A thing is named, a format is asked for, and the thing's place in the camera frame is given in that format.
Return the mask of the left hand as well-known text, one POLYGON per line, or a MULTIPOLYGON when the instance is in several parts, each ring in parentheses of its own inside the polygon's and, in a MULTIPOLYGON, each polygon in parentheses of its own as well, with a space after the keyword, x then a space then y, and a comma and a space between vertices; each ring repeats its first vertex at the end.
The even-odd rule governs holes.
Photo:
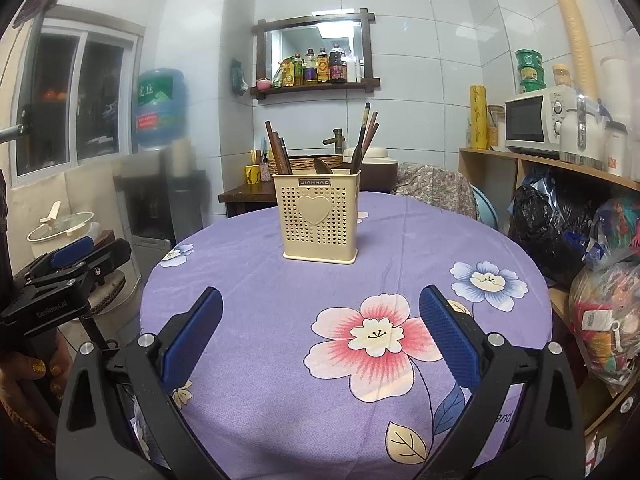
POLYGON ((55 335, 55 352, 47 363, 19 353, 1 359, 1 400, 28 426, 50 441, 55 440, 56 424, 44 419, 42 411, 25 396, 21 384, 49 378, 51 392, 58 400, 62 399, 73 359, 64 336, 60 332, 55 335))

